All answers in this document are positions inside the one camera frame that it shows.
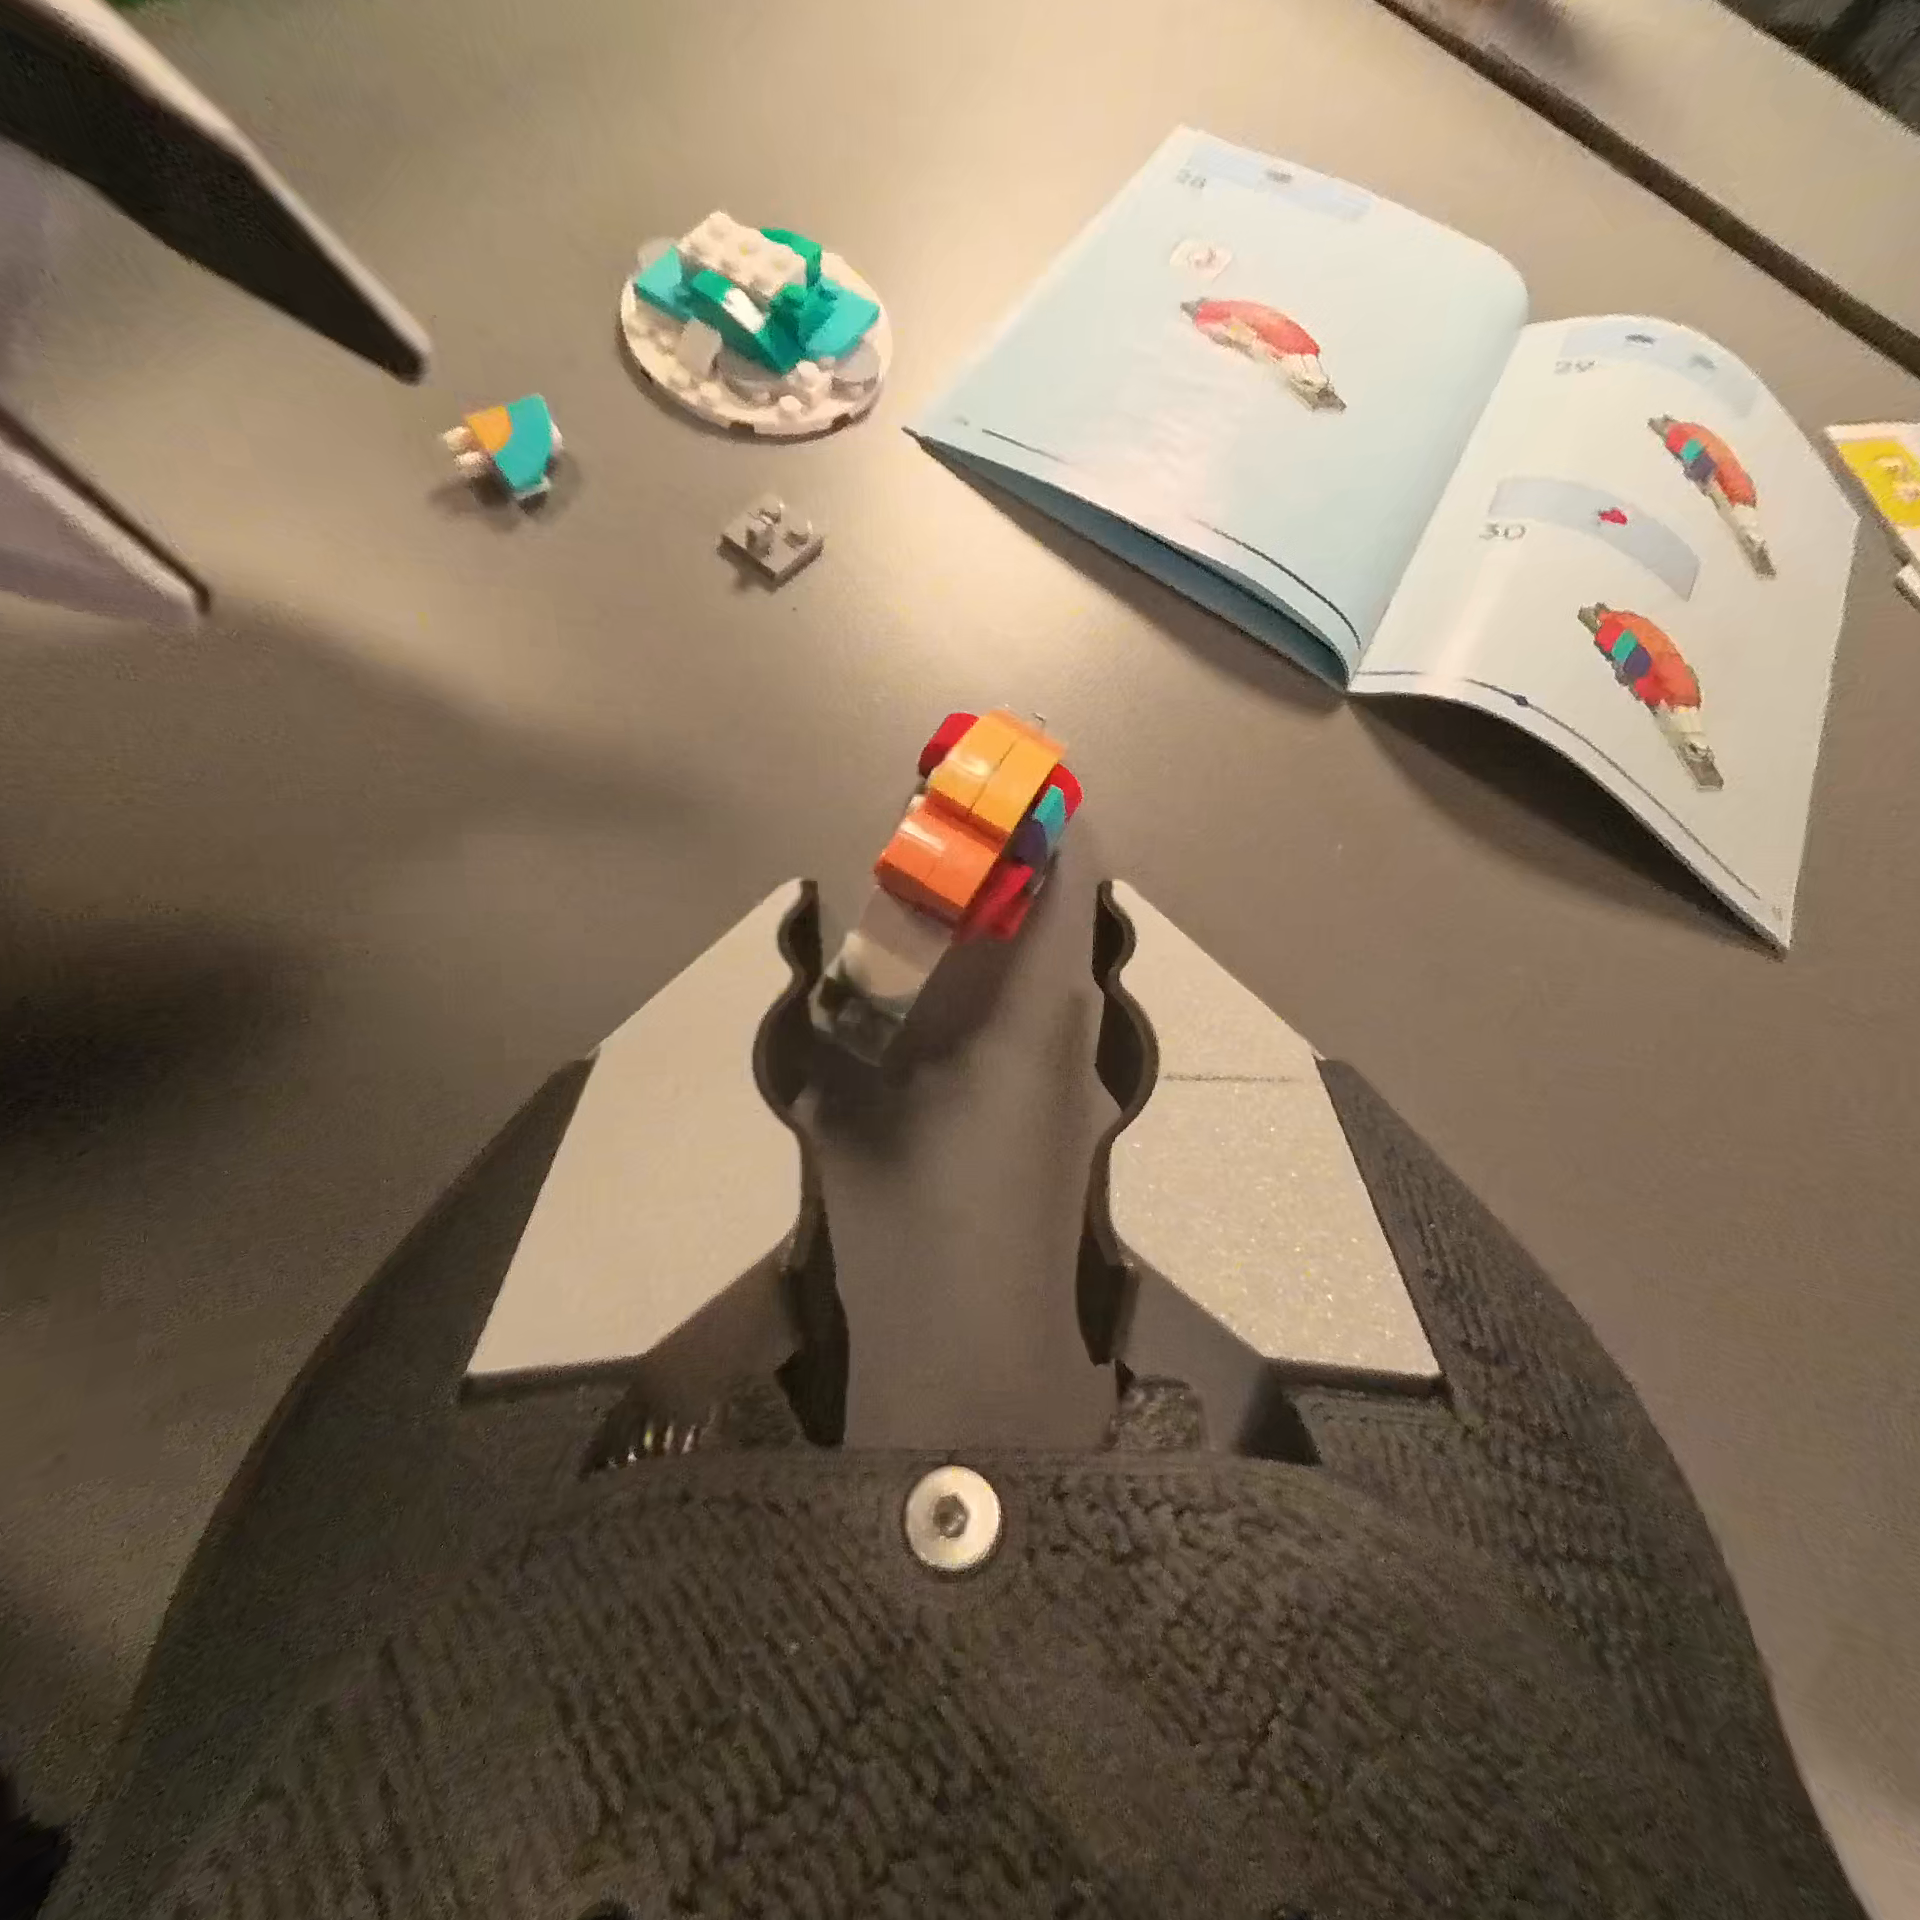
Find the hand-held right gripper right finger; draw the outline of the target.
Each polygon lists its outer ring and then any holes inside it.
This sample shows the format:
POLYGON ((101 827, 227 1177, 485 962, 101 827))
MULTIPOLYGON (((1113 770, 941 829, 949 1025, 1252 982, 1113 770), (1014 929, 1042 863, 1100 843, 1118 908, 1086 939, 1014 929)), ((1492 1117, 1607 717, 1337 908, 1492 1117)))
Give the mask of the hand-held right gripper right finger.
POLYGON ((1131 882, 1095 890, 1092 1145, 1075 1313, 1122 1420, 1309 1449, 1302 1397, 1427 1407, 1444 1374, 1326 1057, 1131 882))

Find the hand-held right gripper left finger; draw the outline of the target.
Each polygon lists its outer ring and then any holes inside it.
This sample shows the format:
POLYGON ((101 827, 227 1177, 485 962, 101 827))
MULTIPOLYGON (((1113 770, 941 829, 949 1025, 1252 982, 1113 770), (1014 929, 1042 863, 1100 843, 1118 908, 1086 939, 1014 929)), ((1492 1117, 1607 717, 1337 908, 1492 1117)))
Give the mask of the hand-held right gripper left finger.
POLYGON ((549 1149, 465 1393, 625 1381, 652 1441, 767 1381, 815 1447, 849 1427, 849 1315, 798 1117, 820 891, 786 879, 621 1019, 549 1149))

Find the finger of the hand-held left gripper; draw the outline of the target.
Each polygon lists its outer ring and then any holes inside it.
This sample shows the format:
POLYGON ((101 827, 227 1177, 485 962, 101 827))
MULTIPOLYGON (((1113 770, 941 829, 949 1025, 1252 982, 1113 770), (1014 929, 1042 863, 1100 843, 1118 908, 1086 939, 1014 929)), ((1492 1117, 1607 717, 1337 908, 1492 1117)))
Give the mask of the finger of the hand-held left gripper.
POLYGON ((211 593, 143 524, 2 409, 2 590, 77 615, 199 625, 211 593))
POLYGON ((423 379, 423 324, 110 5, 2 5, 2 137, 289 319, 423 379))

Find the orange toy brick model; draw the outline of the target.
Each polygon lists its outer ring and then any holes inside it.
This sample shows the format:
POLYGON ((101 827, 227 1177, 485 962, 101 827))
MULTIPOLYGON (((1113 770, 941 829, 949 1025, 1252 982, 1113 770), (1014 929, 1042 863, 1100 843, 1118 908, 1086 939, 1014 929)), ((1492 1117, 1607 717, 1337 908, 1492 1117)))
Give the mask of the orange toy brick model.
POLYGON ((1045 715, 949 710, 812 994, 815 1033, 883 1065, 950 954, 1018 937, 1084 797, 1045 715))

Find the teal brick model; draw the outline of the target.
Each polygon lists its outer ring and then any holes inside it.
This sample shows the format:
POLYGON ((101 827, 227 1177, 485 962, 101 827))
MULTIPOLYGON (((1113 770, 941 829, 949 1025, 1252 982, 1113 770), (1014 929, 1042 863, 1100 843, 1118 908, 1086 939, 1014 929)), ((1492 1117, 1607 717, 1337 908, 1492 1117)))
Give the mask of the teal brick model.
POLYGON ((614 322, 661 402, 754 442, 815 442, 865 420, 895 348, 878 293, 838 253, 724 210, 639 246, 614 322))

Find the small teal orange brick assembly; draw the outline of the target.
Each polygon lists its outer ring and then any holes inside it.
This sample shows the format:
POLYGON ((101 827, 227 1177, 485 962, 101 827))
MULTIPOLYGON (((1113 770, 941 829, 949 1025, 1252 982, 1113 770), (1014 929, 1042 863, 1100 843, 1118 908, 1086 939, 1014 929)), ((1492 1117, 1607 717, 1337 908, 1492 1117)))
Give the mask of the small teal orange brick assembly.
POLYGON ((564 453, 559 426, 540 393, 526 393, 461 415, 438 435, 468 484, 516 507, 542 501, 564 453))

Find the small grey brick piece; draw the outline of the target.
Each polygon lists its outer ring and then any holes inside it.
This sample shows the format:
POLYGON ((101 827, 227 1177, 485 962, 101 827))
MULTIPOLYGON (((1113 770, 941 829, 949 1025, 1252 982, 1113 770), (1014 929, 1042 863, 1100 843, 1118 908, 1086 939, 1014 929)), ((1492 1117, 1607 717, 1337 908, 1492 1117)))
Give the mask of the small grey brick piece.
POLYGON ((825 551, 825 527, 779 493, 758 493, 733 511, 716 541, 742 581, 775 590, 825 551))

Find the open pale blue instruction booklet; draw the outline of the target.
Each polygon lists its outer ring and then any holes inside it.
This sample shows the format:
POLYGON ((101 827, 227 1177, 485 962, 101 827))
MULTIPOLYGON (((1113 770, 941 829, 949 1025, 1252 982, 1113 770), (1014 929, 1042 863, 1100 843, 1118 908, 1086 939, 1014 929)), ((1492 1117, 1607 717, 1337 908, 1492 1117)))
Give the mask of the open pale blue instruction booklet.
POLYGON ((1731 348, 1178 127, 908 431, 1350 698, 1562 756, 1777 950, 1858 519, 1731 348))

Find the closed yellow-cornered instruction booklet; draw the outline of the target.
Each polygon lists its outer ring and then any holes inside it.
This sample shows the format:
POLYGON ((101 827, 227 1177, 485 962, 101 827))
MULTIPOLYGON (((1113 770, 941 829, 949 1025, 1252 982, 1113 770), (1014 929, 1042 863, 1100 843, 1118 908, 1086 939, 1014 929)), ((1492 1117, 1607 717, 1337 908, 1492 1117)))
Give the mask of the closed yellow-cornered instruction booklet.
POLYGON ((1833 423, 1827 442, 1885 527, 1916 543, 1917 423, 1833 423))

